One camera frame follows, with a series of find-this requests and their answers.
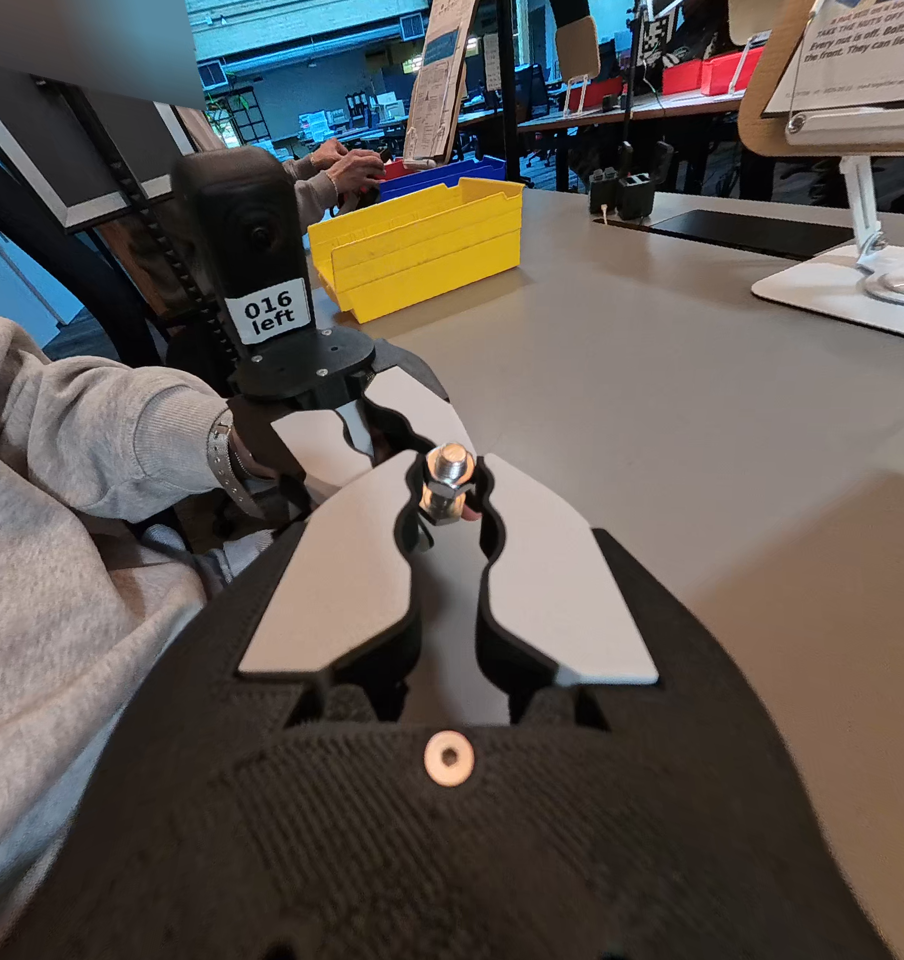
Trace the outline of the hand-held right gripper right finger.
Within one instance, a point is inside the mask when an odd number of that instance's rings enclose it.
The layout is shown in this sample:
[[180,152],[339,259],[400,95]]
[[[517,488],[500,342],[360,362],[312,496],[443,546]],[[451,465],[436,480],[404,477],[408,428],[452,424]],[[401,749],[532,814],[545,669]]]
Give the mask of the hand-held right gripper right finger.
[[496,454],[482,459],[477,655],[498,687],[652,686],[659,672],[597,532]]

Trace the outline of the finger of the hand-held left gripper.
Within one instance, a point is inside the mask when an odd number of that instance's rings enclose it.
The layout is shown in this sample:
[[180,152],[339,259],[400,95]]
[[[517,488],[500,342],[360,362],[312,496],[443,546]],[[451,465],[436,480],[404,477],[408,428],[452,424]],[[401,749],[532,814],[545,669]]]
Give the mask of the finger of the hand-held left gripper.
[[290,412],[271,426],[304,469],[316,504],[374,469],[373,441],[358,407]]
[[408,450],[427,454],[448,444],[477,452],[453,405],[400,366],[374,374],[363,391],[361,412],[376,460]]

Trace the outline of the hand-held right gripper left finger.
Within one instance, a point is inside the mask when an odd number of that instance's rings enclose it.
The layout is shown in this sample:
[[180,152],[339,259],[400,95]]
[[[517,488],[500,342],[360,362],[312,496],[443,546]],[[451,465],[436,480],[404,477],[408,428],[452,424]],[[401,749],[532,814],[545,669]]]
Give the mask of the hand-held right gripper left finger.
[[421,652],[417,544],[421,456],[404,451],[311,516],[238,664],[244,678],[389,687]]

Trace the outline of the steel bolt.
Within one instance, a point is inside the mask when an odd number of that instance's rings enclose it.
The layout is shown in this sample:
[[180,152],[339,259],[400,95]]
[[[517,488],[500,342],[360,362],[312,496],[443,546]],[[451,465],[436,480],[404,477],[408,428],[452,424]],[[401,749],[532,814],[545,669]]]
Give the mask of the steel bolt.
[[453,487],[475,481],[475,458],[459,442],[433,448],[425,458],[423,483],[437,481]]

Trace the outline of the yellow plastic bin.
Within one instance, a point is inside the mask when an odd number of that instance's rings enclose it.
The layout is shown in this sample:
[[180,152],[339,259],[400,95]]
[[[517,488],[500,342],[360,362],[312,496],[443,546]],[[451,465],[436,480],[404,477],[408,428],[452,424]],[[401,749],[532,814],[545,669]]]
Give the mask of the yellow plastic bin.
[[363,325],[515,269],[525,190],[464,177],[315,223],[318,281]]

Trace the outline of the person's left forearm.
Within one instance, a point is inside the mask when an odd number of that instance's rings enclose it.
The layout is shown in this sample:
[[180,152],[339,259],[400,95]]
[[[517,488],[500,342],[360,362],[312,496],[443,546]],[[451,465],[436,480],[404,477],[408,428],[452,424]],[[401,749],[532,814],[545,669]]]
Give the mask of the person's left forearm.
[[[226,401],[167,366],[95,356],[51,361],[0,317],[0,517],[45,496],[88,517],[139,522],[221,489],[207,435]],[[233,426],[243,485],[266,478]]]

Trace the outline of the grey desk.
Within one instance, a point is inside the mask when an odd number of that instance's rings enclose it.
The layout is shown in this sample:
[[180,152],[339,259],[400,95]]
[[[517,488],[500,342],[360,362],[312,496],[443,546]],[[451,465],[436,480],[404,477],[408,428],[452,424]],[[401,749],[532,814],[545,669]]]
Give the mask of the grey desk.
[[752,295],[784,268],[531,190],[519,269],[362,331],[722,643],[904,958],[904,339]]

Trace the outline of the silver watch band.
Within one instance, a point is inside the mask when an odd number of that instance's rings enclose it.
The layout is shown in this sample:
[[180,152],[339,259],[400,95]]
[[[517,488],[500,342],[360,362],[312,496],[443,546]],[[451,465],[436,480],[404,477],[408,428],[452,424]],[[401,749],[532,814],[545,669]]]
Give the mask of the silver watch band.
[[226,407],[212,423],[206,441],[206,460],[218,486],[230,500],[248,517],[264,522],[265,513],[249,492],[233,464],[231,444],[234,420],[233,412]]

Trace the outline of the blue plastic bin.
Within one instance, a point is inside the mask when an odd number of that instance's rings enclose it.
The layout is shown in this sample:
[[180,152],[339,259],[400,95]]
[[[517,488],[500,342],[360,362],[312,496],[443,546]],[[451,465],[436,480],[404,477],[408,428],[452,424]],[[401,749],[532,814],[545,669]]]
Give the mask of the blue plastic bin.
[[396,161],[386,165],[386,173],[400,175],[389,176],[381,181],[381,202],[405,197],[432,186],[455,187],[463,178],[501,182],[506,178],[506,161],[486,155],[481,160],[471,157],[419,171],[407,170],[403,164]]

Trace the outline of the black easel with framed panel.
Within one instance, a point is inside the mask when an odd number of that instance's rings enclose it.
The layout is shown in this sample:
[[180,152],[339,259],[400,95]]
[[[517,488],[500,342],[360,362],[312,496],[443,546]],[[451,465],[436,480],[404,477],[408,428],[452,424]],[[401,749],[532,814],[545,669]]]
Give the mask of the black easel with framed panel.
[[193,109],[0,67],[0,237],[78,300],[105,355],[228,396],[236,355],[170,183],[219,147]]

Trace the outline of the cardboard board with paper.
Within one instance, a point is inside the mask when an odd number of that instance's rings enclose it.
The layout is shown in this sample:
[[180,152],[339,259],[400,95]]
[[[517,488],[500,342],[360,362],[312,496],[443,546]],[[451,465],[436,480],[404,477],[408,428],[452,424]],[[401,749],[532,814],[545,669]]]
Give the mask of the cardboard board with paper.
[[410,169],[449,161],[458,126],[465,55],[477,1],[434,1],[412,89],[402,161]]

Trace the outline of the black floor lamp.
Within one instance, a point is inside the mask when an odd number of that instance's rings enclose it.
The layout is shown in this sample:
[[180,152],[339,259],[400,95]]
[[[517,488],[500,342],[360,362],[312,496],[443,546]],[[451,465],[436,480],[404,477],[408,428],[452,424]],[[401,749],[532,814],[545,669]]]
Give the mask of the black floor lamp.
[[517,99],[515,81],[515,54],[513,12],[511,1],[496,2],[497,36],[501,70],[501,100],[504,159],[506,179],[521,183],[518,139]]

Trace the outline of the black charger dock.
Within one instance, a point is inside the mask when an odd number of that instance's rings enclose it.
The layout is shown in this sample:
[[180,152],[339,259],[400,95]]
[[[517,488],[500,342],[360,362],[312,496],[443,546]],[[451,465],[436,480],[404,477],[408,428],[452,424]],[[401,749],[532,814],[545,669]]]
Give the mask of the black charger dock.
[[649,173],[597,169],[589,178],[589,212],[606,219],[615,214],[623,221],[643,220],[652,211],[656,186]]

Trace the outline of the black light stand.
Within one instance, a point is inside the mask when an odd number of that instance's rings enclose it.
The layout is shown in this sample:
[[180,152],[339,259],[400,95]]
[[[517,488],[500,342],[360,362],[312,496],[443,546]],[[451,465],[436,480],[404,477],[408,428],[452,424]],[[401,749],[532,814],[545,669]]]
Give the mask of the black light stand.
[[632,179],[643,184],[649,182],[658,189],[669,173],[674,158],[674,147],[664,140],[654,143],[648,172],[635,172],[634,148],[631,143],[634,101],[636,90],[646,85],[655,97],[660,95],[661,80],[665,69],[665,54],[674,35],[674,10],[680,2],[636,1],[633,17],[629,21],[631,31],[629,64],[625,83],[625,105],[622,127],[622,143],[617,159],[619,178]]

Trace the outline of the beige board on stand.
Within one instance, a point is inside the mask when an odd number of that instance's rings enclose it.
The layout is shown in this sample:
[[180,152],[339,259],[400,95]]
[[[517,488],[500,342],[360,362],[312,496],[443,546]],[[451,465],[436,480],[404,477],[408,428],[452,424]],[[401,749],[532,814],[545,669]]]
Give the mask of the beige board on stand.
[[586,13],[563,26],[554,36],[561,77],[566,94],[563,117],[584,113],[590,81],[601,72],[599,35],[594,18]]
[[747,80],[743,74],[748,57],[768,43],[778,9],[778,1],[728,1],[730,39],[742,48],[730,82],[730,93],[745,90]]

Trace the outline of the white document stand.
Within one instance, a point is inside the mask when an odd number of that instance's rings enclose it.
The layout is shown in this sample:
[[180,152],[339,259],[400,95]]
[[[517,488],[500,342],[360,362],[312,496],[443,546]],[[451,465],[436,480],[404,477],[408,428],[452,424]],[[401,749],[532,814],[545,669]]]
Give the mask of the white document stand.
[[904,106],[854,106],[792,113],[788,152],[840,158],[854,244],[839,246],[756,282],[759,299],[904,337],[904,246],[890,243],[879,216],[872,158],[904,156]]

